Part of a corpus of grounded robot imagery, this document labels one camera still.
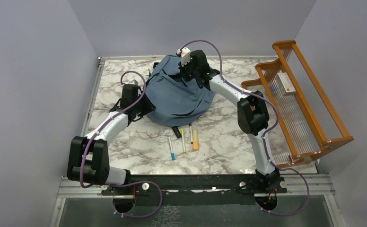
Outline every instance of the gray-blue cloth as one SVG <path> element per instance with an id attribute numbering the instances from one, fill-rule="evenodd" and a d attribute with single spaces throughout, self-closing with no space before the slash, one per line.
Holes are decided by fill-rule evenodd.
<path id="1" fill-rule="evenodd" d="M 171 127 L 195 121 L 210 107 L 215 95 L 205 87 L 200 89 L 195 79 L 183 82 L 178 76 L 180 61 L 181 58 L 175 55 L 163 58 L 153 69 L 146 88 L 147 97 L 156 107 L 147 115 L 151 120 Z"/>

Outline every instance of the floor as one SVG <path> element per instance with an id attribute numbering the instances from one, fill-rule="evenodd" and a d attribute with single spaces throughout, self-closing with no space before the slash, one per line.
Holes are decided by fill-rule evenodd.
<path id="1" fill-rule="evenodd" d="M 96 102 L 90 119 L 89 131 L 96 128 L 108 115 L 109 110 L 121 97 L 120 77 L 128 70 L 148 75 L 153 63 L 161 58 L 143 60 L 107 60 L 100 80 Z M 224 59 L 223 75 L 239 84 L 256 79 L 254 66 L 273 59 Z M 209 59 L 213 68 L 219 68 L 217 59 Z M 140 81 L 134 74 L 124 82 Z M 262 87 L 253 87 L 263 92 Z M 275 121 L 270 117 L 269 124 Z M 248 137 L 237 124 L 236 107 L 216 94 L 210 109 L 193 123 L 199 129 L 199 150 L 193 151 L 189 134 L 186 136 L 187 153 L 182 152 L 181 139 L 174 136 L 171 128 L 152 122 L 144 117 L 122 131 L 109 146 L 110 165 L 129 169 L 133 174 L 254 174 L 256 162 Z M 172 135 L 176 160 L 171 160 L 167 135 Z M 269 133 L 269 141 L 277 164 L 284 160 L 279 154 L 289 150 L 279 127 Z M 314 163 L 296 166 L 302 173 L 317 173 Z"/>

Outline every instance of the white box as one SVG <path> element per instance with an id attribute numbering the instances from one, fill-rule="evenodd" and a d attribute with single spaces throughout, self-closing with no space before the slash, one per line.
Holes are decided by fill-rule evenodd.
<path id="1" fill-rule="evenodd" d="M 294 85 L 292 84 L 291 79 L 286 72 L 278 73 L 277 77 L 278 86 L 283 96 L 291 96 L 296 94 Z"/>

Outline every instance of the blue marker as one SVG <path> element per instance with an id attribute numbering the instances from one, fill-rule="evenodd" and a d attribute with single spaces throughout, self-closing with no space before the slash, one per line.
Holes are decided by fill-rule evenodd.
<path id="1" fill-rule="evenodd" d="M 170 146 L 171 159 L 174 161 L 175 160 L 175 155 L 174 155 L 174 150 L 172 148 L 171 136 L 167 135 L 167 137 L 168 137 L 168 144 Z"/>

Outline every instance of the dish rack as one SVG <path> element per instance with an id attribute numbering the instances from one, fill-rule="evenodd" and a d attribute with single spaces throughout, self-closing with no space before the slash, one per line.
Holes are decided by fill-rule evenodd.
<path id="1" fill-rule="evenodd" d="M 278 59 L 256 65 L 260 79 L 242 82 L 242 87 L 263 85 L 267 97 L 278 108 L 279 123 L 289 151 L 275 158 L 280 167 L 310 163 L 353 140 L 303 57 L 295 40 L 272 45 Z M 287 73 L 294 95 L 279 90 L 278 73 Z"/>

